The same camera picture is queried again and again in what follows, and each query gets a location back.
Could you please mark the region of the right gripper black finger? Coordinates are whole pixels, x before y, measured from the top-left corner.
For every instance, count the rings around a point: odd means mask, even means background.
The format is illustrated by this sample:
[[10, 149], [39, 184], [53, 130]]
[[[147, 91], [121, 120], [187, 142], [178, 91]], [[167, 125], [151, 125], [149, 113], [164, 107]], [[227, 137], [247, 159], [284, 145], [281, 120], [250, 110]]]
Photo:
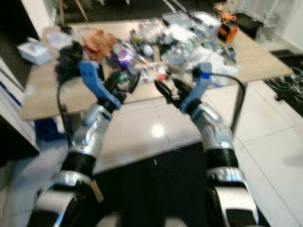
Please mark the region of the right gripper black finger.
[[177, 88], [179, 95], [189, 95], [193, 90], [193, 86], [182, 79], [173, 79], [173, 84]]
[[158, 92], [160, 92], [161, 95], [164, 97], [167, 104], [175, 104], [178, 101], [178, 97], [173, 95], [173, 91], [168, 87], [167, 84], [165, 84], [165, 82], [155, 80], [154, 86], [156, 87]]

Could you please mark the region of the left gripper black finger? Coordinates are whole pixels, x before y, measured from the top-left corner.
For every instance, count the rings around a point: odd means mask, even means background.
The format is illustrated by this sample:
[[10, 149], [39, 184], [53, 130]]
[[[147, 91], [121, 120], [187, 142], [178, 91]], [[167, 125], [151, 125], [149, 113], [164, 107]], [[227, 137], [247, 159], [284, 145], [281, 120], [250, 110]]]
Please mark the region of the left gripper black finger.
[[141, 76], [136, 76], [136, 86], [121, 87], [121, 99], [125, 99], [128, 94], [132, 94], [139, 84]]
[[132, 87], [136, 86], [136, 74], [128, 70], [116, 71], [117, 86], [119, 87]]

